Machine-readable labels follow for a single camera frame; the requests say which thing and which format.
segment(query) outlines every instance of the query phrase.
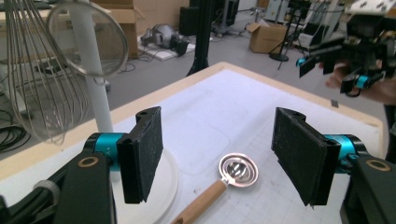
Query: white tube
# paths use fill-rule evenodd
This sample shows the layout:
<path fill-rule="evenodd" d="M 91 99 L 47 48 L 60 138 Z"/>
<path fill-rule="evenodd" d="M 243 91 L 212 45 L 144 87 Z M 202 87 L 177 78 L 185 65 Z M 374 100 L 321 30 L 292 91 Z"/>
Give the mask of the white tube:
<path fill-rule="evenodd" d="M 81 0 L 81 2 L 89 3 L 87 0 Z M 100 63 L 91 12 L 87 11 L 86 8 L 74 8 L 69 13 L 83 68 L 92 73 L 101 74 L 102 65 Z M 92 77 L 85 77 L 85 80 L 98 131 L 100 133 L 112 133 L 113 126 L 111 124 L 105 85 L 98 85 Z"/>

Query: person's hand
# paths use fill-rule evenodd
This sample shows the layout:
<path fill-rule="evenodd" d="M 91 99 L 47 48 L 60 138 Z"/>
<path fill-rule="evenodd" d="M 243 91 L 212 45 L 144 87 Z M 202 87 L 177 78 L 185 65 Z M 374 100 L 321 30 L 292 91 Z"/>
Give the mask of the person's hand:
<path fill-rule="evenodd" d="M 347 63 L 337 64 L 334 68 L 334 72 L 326 80 L 326 86 L 332 89 L 340 89 L 343 78 L 350 72 Z M 358 91 L 359 90 L 355 88 L 352 90 L 351 94 L 356 94 Z M 361 90 L 361 95 L 383 103 L 384 105 L 396 105 L 396 77 L 377 81 L 371 88 Z"/>

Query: whisk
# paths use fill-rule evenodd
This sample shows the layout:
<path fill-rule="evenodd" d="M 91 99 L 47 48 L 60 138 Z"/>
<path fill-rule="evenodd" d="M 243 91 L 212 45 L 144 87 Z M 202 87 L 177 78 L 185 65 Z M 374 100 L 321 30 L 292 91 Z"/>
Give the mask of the whisk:
<path fill-rule="evenodd" d="M 81 77 L 67 67 L 33 0 L 5 0 L 9 98 L 23 128 L 61 144 L 88 111 Z"/>

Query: white table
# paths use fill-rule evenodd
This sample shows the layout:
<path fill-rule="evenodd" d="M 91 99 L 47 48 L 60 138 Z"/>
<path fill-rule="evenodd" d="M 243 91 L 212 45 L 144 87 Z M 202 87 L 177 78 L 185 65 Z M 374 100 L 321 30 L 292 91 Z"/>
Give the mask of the white table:
<path fill-rule="evenodd" d="M 220 178 L 219 159 L 229 152 L 252 158 L 260 170 L 259 179 L 246 189 L 229 187 L 197 223 L 340 223 L 348 176 L 334 177 L 327 206 L 304 207 L 271 150 L 277 106 L 307 115 L 306 121 L 321 133 L 354 134 L 372 154 L 384 158 L 379 119 L 342 105 L 331 107 L 328 100 L 227 63 L 213 65 L 112 111 L 115 132 L 129 132 L 134 127 L 134 114 L 154 105 L 163 109 L 164 147 L 178 168 L 176 197 L 158 223 L 172 221 Z M 33 185 L 36 178 L 46 178 L 50 169 L 61 166 L 53 158 L 72 157 L 70 152 L 94 132 L 94 122 L 90 121 L 70 132 L 62 147 L 40 144 L 0 161 L 0 194 L 12 198 L 11 191 Z M 13 176 L 32 170 L 29 167 L 43 160 L 52 161 L 48 168 L 32 172 L 26 182 L 12 183 L 13 189 L 2 188 L 9 186 Z"/>

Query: ladle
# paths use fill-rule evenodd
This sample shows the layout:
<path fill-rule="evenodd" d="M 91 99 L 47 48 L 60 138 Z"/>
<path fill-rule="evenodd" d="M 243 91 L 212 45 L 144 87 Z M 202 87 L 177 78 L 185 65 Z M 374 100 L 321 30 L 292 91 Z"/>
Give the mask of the ladle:
<path fill-rule="evenodd" d="M 242 153 L 230 153 L 219 163 L 222 179 L 217 180 L 198 198 L 190 203 L 174 220 L 173 224 L 193 223 L 226 189 L 233 185 L 238 188 L 254 184 L 259 170 L 254 161 Z"/>

